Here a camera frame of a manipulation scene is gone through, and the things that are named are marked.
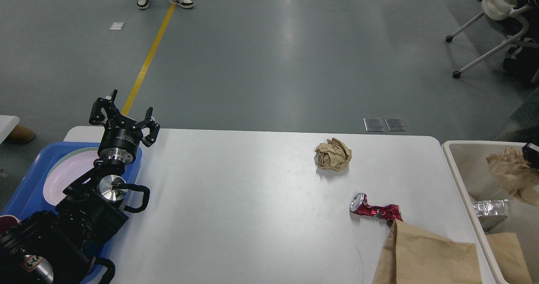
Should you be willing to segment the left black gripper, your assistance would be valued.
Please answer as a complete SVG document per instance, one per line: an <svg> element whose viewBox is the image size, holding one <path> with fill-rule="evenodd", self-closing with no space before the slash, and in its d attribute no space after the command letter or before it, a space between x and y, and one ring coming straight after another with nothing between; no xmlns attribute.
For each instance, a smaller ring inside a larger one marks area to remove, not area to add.
<svg viewBox="0 0 539 284"><path fill-rule="evenodd" d="M104 127L98 157L129 165L136 160L141 142L146 147L156 142L160 125L153 117L153 108L149 107L145 118L133 123L133 129L123 129L121 113L115 105L117 93L118 90L113 90L105 98L98 97L92 106L88 122L93 126Z"/></svg>

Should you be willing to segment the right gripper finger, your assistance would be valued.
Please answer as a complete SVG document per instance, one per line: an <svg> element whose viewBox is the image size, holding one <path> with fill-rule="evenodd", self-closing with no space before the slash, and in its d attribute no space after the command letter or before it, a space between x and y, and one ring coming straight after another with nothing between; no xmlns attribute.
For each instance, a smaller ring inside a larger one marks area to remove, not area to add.
<svg viewBox="0 0 539 284"><path fill-rule="evenodd" d="M539 168L539 146L534 143L527 143L522 148L523 158L530 167Z"/></svg>

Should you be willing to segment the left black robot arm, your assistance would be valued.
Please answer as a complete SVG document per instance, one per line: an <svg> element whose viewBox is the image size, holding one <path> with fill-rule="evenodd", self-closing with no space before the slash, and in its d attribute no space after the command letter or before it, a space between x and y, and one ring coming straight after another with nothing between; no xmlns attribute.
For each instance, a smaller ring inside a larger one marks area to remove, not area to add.
<svg viewBox="0 0 539 284"><path fill-rule="evenodd" d="M152 146L160 130L152 107L136 121L115 106L116 95L92 106L89 124L104 127L93 167L64 188L54 211L35 212L2 232L2 284L79 284L95 265L106 268L101 284L113 280L113 261L97 253L127 222L127 213L147 208L150 189L122 175L140 144Z"/></svg>

